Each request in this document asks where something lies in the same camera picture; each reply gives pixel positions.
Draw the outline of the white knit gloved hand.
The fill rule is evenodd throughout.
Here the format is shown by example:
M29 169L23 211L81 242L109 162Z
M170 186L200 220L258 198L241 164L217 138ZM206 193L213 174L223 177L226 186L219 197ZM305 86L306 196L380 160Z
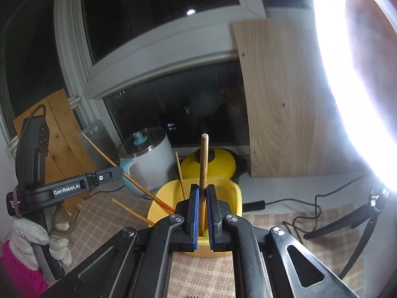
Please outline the white knit gloved hand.
M64 266L72 264L71 254L71 221L55 221L53 230L48 233L42 226L25 218L13 221L9 248L16 259L29 270L37 271L39 263L32 244L49 245L50 255Z

